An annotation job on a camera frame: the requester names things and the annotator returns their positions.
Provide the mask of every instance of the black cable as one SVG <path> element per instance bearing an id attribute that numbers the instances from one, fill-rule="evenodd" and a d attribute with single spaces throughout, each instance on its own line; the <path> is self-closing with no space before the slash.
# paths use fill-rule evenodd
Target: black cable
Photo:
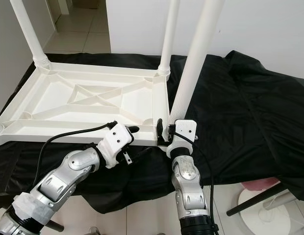
<path id="1" fill-rule="evenodd" d="M 210 212 L 211 212 L 211 222 L 213 225 L 215 225 L 215 222 L 214 222 L 214 213 L 213 213 L 213 196 L 214 196 L 214 175 L 213 175 L 213 171 L 212 171 L 212 168 L 211 168 L 211 165 L 209 163 L 209 161 L 207 160 L 206 158 L 206 155 L 202 152 L 202 150 L 195 144 L 193 143 L 191 140 L 189 140 L 187 137 L 177 133 L 177 132 L 174 132 L 174 135 L 184 139 L 185 141 L 187 141 L 188 143 L 192 144 L 194 147 L 196 147 L 199 152 L 203 155 L 205 161 L 206 161 L 206 164 L 207 164 L 207 167 L 209 168 L 209 171 L 210 171 L 210 176 L 211 176 L 211 190 L 210 190 Z"/>
<path id="2" fill-rule="evenodd" d="M 114 125 L 116 125 L 116 123 L 117 122 L 110 122 L 110 123 L 107 123 L 107 124 L 105 124 L 103 126 L 99 126 L 99 127 L 95 127 L 95 128 L 91 128 L 91 129 L 85 129 L 85 130 L 80 130 L 80 131 L 71 131 L 71 132 L 59 134 L 57 136 L 53 136 L 52 138 L 48 139 L 44 143 L 44 145 L 42 146 L 42 148 L 41 148 L 39 159 L 38 159 L 38 165 L 37 165 L 37 168 L 36 168 L 35 178 L 34 178 L 34 181 L 33 181 L 33 184 L 31 186 L 31 188 L 35 187 L 36 184 L 38 183 L 38 180 L 39 180 L 39 177 L 40 177 L 40 169 L 41 169 L 41 164 L 42 164 L 42 157 L 43 157 L 44 151 L 46 149 L 46 146 L 49 143 L 51 143 L 53 140 L 55 140 L 57 138 L 64 137 L 64 136 L 71 136 L 71 135 L 81 134 L 81 133 L 86 133 L 86 132 L 91 132 L 91 131 L 98 131 L 98 130 L 101 130 L 101 129 L 105 128 L 105 127 L 112 128 Z"/>

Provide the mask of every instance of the white tape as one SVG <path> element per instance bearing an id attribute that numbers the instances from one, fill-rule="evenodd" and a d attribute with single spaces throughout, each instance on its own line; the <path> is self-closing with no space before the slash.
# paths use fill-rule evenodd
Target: white tape
<path id="1" fill-rule="evenodd" d="M 55 213 L 50 207 L 25 192 L 16 196 L 12 205 L 20 219 L 24 220 L 32 217 L 43 225 L 46 225 Z"/>

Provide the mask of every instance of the white round base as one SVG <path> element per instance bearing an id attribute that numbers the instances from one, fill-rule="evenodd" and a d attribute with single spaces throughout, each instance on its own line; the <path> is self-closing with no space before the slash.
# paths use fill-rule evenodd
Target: white round base
<path id="1" fill-rule="evenodd" d="M 243 190 L 239 195 L 238 204 L 258 195 L 259 191 Z M 272 210 L 265 210 L 263 202 L 259 202 L 240 213 L 240 217 L 255 235 L 288 235 L 290 231 L 290 219 L 284 205 Z"/>

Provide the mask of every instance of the black pole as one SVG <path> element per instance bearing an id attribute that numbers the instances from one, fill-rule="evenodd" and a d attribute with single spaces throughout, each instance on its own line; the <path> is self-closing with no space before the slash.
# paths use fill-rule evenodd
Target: black pole
<path id="1" fill-rule="evenodd" d="M 259 195 L 249 199 L 246 202 L 243 202 L 242 204 L 230 209 L 229 211 L 226 212 L 228 216 L 232 216 L 238 212 L 243 211 L 244 209 L 247 209 L 258 202 L 262 202 L 263 200 L 274 196 L 275 194 L 278 194 L 282 191 L 284 191 L 286 187 L 282 183 L 278 183 L 277 185 L 274 185 L 273 187 L 265 190 L 264 192 L 260 193 Z"/>
<path id="2" fill-rule="evenodd" d="M 50 220 L 45 226 L 58 232 L 64 231 L 63 225 L 60 225 L 52 220 Z"/>

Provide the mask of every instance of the black connector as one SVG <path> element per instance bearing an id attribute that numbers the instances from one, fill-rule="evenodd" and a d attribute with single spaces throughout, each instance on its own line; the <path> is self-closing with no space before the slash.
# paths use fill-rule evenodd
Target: black connector
<path id="1" fill-rule="evenodd" d="M 127 128 L 130 131 L 130 133 L 137 133 L 140 130 L 138 126 L 128 126 Z"/>
<path id="2" fill-rule="evenodd" d="M 159 118 L 156 124 L 157 146 L 168 146 L 171 143 L 166 142 L 163 138 L 163 120 Z"/>
<path id="3" fill-rule="evenodd" d="M 111 129 L 113 129 L 114 126 L 116 126 L 116 124 L 117 124 L 117 121 L 113 121 L 113 122 L 107 123 L 106 125 L 111 130 Z"/>
<path id="4" fill-rule="evenodd" d="M 180 219 L 181 235 L 214 235 L 219 228 L 212 224 L 208 215 L 191 216 Z"/>
<path id="5" fill-rule="evenodd" d="M 43 229 L 44 225 L 40 224 L 38 221 L 36 221 L 33 218 L 29 219 L 20 219 L 15 212 L 15 209 L 11 206 L 7 212 L 10 217 L 17 222 L 20 226 L 23 228 L 27 229 L 28 231 L 34 233 L 34 234 L 39 234 L 39 232 Z"/>
<path id="6" fill-rule="evenodd" d="M 180 148 L 174 148 L 171 153 L 171 159 L 175 159 L 179 156 L 190 156 L 190 152 L 188 148 L 180 147 Z"/>
<path id="7" fill-rule="evenodd" d="M 176 125 L 175 124 L 169 125 L 168 135 L 173 136 L 175 132 L 176 132 Z"/>

